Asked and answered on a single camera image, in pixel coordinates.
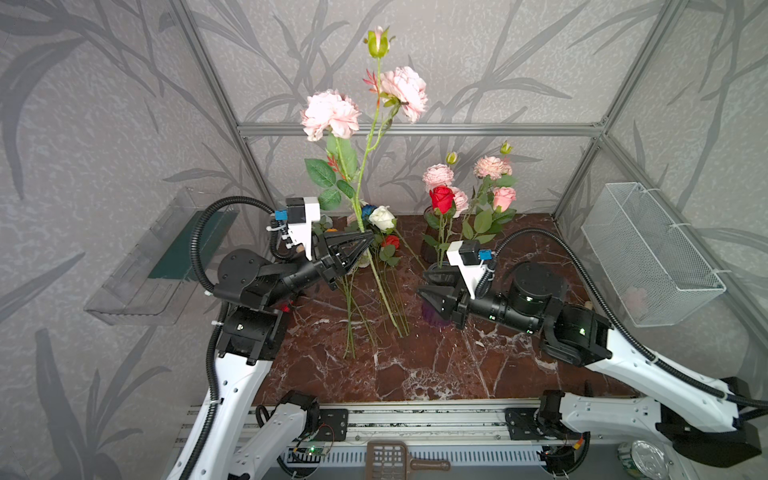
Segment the red rose stem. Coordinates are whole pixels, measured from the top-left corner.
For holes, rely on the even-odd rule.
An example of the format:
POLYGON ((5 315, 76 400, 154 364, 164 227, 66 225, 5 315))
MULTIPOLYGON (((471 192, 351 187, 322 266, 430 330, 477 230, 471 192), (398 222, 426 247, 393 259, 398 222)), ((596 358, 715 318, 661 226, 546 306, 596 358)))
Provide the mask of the red rose stem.
POLYGON ((439 217, 439 257, 437 264, 441 267, 448 247, 453 230, 453 219, 456 213, 455 192, 449 186, 439 185, 429 191, 431 208, 434 214, 439 217))

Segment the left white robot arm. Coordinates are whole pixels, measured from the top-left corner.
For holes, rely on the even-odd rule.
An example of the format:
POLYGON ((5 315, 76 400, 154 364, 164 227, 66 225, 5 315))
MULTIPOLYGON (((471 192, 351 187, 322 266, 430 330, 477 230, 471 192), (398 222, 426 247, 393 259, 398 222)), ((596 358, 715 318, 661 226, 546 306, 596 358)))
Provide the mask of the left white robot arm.
POLYGON ((261 479, 281 462, 292 442, 320 430, 317 399, 290 391, 245 445, 237 444, 284 340, 282 305, 319 282, 335 287, 373 243, 369 230, 317 236, 313 225, 320 218, 315 197, 289 198, 285 209, 276 211, 252 197, 229 196, 203 210, 192 228, 192 270, 221 308, 205 354, 207 399, 169 478, 261 479), (202 236, 213 216, 231 206, 252 206, 268 214, 275 258, 247 248, 233 250, 211 280, 202 262, 202 236))

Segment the purple glass vase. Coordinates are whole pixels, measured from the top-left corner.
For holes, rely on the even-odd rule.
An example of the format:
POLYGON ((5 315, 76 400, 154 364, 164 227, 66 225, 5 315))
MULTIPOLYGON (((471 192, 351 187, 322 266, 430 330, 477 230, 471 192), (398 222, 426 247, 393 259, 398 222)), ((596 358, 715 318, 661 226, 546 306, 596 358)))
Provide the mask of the purple glass vase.
MULTIPOLYGON (((440 267, 434 263, 422 274, 422 279, 425 285, 454 287, 461 279, 461 274, 455 266, 440 267)), ((427 300, 422 300, 421 313, 423 320, 432 327, 445 329, 452 325, 452 321, 444 319, 427 300)))

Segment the pink rose bud stem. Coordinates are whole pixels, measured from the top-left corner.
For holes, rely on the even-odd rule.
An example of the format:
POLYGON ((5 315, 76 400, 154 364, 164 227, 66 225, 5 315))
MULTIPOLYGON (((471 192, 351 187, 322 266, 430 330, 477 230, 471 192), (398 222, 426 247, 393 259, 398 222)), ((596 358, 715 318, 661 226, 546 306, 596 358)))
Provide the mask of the pink rose bud stem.
POLYGON ((516 190, 512 187, 482 187, 462 219, 462 239, 481 244, 492 241, 516 215, 516 190))

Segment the pale pink peony stem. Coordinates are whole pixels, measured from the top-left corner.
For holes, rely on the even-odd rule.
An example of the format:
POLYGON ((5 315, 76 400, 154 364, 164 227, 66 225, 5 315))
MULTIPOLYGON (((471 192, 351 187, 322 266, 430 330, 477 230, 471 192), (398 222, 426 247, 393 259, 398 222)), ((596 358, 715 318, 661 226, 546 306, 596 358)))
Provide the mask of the pale pink peony stem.
POLYGON ((317 92, 307 98, 301 112, 301 125, 307 140, 325 142, 326 158, 310 158, 305 167, 310 180, 322 188, 319 205, 322 211, 332 211, 348 200, 358 221, 369 161, 382 139, 392 128, 395 117, 402 114, 411 124, 426 112, 428 95, 426 81, 410 66, 382 69, 384 58, 391 50, 394 37, 383 27, 366 33, 363 44, 374 68, 366 72, 364 83, 375 96, 374 112, 364 148, 353 144, 360 132, 361 109, 346 94, 335 89, 317 92))
POLYGON ((454 218, 458 218, 469 206, 469 198, 465 192, 454 185, 453 167, 458 161, 456 152, 450 152, 443 163, 435 164, 427 168, 422 176, 427 193, 439 185, 449 186, 455 192, 456 213, 454 218))

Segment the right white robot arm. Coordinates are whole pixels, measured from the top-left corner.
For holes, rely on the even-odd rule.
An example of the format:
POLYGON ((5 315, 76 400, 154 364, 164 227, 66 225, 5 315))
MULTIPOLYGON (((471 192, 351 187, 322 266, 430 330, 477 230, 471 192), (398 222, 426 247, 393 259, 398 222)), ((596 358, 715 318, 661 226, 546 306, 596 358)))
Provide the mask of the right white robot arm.
POLYGON ((535 413, 507 416, 511 438, 525 432, 555 439, 637 437, 716 468, 761 455, 754 422, 766 416, 767 404, 749 398, 743 381, 698 374, 645 347, 598 291, 593 296, 601 313, 567 303, 564 279, 539 263, 515 265, 507 276, 507 292, 493 291, 497 255, 476 241, 451 243, 448 266, 424 273, 419 296, 458 329, 476 316, 535 335, 545 355, 619 380, 639 393, 636 398, 597 398, 546 391, 535 413))

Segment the dark red glass vase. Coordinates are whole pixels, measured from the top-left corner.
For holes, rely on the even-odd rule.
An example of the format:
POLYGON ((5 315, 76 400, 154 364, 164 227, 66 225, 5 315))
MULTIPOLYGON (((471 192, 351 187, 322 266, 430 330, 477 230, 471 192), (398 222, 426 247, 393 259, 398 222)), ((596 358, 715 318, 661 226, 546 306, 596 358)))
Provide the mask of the dark red glass vase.
POLYGON ((420 257, 428 266, 436 264, 439 257, 439 217, 434 210, 428 207, 423 213, 426 222, 426 230, 422 234, 420 257))

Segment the white pink-edged rose stem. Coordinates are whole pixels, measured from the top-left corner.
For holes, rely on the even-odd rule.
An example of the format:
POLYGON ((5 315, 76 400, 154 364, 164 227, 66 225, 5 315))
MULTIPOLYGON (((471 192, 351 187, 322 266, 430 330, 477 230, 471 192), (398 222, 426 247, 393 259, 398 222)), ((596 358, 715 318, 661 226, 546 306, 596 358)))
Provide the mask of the white pink-edged rose stem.
POLYGON ((471 201, 482 187, 512 187, 515 189, 517 179, 513 175, 513 166, 509 158, 511 151, 512 146, 508 142, 504 142, 497 156, 485 156, 475 162, 473 173, 478 184, 473 188, 471 201))

